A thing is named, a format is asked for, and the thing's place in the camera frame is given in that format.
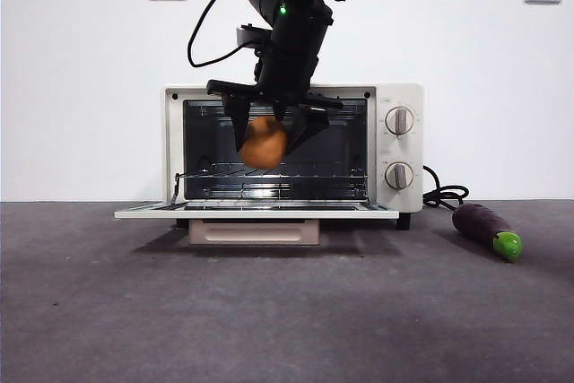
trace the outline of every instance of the white toaster oven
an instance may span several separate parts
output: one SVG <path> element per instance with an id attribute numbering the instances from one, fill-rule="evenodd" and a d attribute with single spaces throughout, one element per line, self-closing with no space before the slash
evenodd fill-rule
<path id="1" fill-rule="evenodd" d="M 220 98 L 201 86 L 163 89 L 163 202 L 117 211 L 116 217 L 198 223 L 398 219 L 408 228 L 410 214 L 422 209 L 422 87 L 337 84 L 311 90 L 338 98 L 343 109 L 329 109 L 329 128 L 277 169 L 254 170 L 236 152 Z M 260 115 L 273 111 L 252 107 L 250 116 Z M 290 121 L 288 111 L 283 122 Z"/>

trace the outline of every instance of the oven knob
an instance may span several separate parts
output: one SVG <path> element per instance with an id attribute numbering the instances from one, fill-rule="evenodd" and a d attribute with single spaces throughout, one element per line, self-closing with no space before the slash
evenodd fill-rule
<path id="1" fill-rule="evenodd" d="M 387 184 L 395 190 L 403 190 L 413 183 L 413 170 L 406 163 L 393 163 L 385 174 Z"/>
<path id="2" fill-rule="evenodd" d="M 414 116 L 408 108 L 397 107 L 388 111 L 385 123 L 391 134 L 400 136 L 411 131 L 414 124 Z"/>

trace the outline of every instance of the potato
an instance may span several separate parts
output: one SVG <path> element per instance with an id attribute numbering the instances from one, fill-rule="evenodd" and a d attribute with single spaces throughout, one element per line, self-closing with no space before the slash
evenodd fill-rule
<path id="1" fill-rule="evenodd" d="M 272 116 L 261 116 L 249 122 L 239 154 L 250 168 L 272 170 L 279 166 L 286 151 L 283 123 Z"/>

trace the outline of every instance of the purple eggplant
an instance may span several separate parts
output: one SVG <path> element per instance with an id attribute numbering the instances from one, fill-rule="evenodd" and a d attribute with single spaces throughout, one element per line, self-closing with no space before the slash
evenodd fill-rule
<path id="1" fill-rule="evenodd" d="M 460 205 L 452 214 L 452 222 L 465 237 L 494 250 L 510 262 L 522 254 L 522 240 L 518 234 L 506 220 L 485 206 Z"/>

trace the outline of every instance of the black cable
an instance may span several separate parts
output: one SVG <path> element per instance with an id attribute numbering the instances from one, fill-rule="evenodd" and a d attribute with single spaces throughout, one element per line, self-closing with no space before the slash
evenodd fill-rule
<path id="1" fill-rule="evenodd" d="M 457 208 L 445 200 L 457 200 L 459 205 L 462 205 L 465 201 L 464 199 L 470 195 L 468 188 L 464 186 L 454 185 L 454 186 L 441 186 L 439 176 L 437 173 L 429 168 L 424 167 L 424 170 L 429 172 L 434 178 L 434 184 L 436 188 L 422 196 L 422 201 L 425 205 L 431 208 L 439 208 L 441 205 L 446 206 L 449 210 L 455 211 Z"/>
<path id="2" fill-rule="evenodd" d="M 213 4 L 215 4 L 216 1 L 217 0 L 210 0 L 209 1 L 207 6 L 205 7 L 204 11 L 202 12 L 201 16 L 199 17 L 199 20 L 197 21 L 197 24 L 196 24 L 196 28 L 194 29 L 193 33 L 191 34 L 191 38 L 189 38 L 189 42 L 187 43 L 187 60 L 189 61 L 189 64 L 192 65 L 193 67 L 204 67 L 204 66 L 208 66 L 208 65 L 213 65 L 214 63 L 221 62 L 222 60 L 225 60 L 226 58 L 233 56 L 235 53 L 240 51 L 242 48 L 255 42 L 253 40 L 251 40 L 249 42 L 245 42 L 245 43 L 239 45 L 237 48 L 233 49 L 231 52 L 227 53 L 226 55 L 221 56 L 221 57 L 217 57 L 214 60 L 209 60 L 209 61 L 203 62 L 203 63 L 194 62 L 194 60 L 191 56 L 191 47 L 193 46 L 194 41 L 196 40 L 197 33 L 199 32 L 199 29 L 201 28 L 202 24 L 204 23 L 205 17 L 207 16 L 207 13 L 209 13 L 209 10 L 212 9 L 212 6 L 213 6 Z"/>

